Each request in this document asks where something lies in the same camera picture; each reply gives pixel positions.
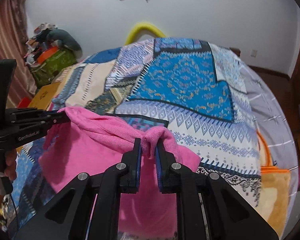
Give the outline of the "person's left hand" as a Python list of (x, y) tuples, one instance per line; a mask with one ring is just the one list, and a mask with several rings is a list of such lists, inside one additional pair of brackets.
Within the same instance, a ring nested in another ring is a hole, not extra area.
[(16, 173), (17, 150), (13, 149), (11, 151), (6, 152), (5, 158), (6, 158), (7, 167), (4, 171), (4, 174), (9, 178), (10, 181), (14, 181), (17, 177), (17, 173)]

